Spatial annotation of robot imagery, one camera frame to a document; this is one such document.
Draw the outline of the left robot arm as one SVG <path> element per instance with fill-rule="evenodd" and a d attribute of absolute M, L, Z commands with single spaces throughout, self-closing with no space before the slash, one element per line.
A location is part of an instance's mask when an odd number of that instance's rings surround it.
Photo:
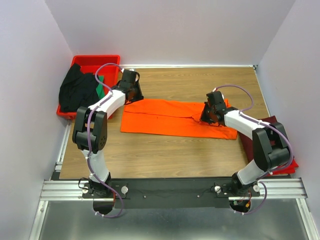
<path fill-rule="evenodd" d="M 82 187 L 85 194 L 108 196 L 111 174 L 105 163 L 103 149 L 108 138 L 108 119 L 126 103 L 144 99 L 140 74 L 134 69 L 122 69 L 122 77 L 108 89 L 105 97 L 89 107 L 79 107 L 73 127 L 72 141 L 85 157 L 89 177 Z"/>

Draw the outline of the orange t-shirt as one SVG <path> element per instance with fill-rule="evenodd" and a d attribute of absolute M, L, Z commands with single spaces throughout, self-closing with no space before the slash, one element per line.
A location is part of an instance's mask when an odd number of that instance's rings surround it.
<path fill-rule="evenodd" d="M 143 99 L 125 105 L 122 133 L 236 140 L 238 132 L 200 120 L 204 104 L 164 99 Z"/>

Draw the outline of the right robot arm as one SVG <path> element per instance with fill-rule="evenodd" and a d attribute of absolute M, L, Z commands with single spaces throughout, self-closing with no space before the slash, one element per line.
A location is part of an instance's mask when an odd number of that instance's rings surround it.
<path fill-rule="evenodd" d="M 288 167 L 293 161 L 293 148 L 281 123 L 257 120 L 235 107 L 227 107 L 218 90 L 206 94 L 200 120 L 235 129 L 252 140 L 253 160 L 234 173 L 224 188 L 236 196 L 251 188 L 257 180 Z"/>

